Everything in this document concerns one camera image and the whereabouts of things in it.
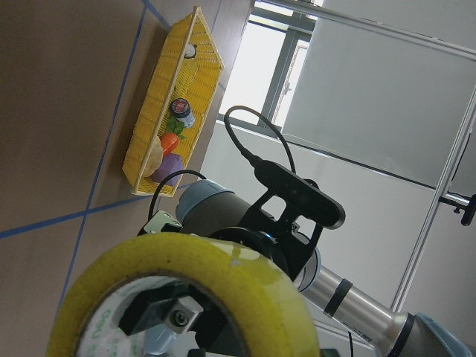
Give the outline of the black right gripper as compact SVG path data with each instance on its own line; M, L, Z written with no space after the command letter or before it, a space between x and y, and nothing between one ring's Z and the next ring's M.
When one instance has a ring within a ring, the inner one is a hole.
M289 278L311 282L318 267L317 243L323 228L316 224L308 237L299 231L300 214L286 208L274 218L260 208L219 210L208 218L208 236L236 242L269 258ZM225 313L195 286L174 281L136 295L122 314L118 327L125 335L157 326L180 333L192 331L203 350L236 350L238 337Z

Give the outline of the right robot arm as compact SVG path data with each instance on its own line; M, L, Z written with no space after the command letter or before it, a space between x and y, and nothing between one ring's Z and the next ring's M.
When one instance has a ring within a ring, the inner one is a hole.
M304 296L322 312L374 348L378 356L473 356L445 327L425 314L392 312L321 265L319 251L295 225L279 228L259 204L249 204L233 191L202 179L179 199L175 219L153 213L143 227L207 234L244 245L269 258L296 278ZM149 289L133 299L120 320L127 335L144 332L149 354L165 351L173 336L191 329L196 356L217 353L238 356L241 348L231 325L216 305L183 283Z

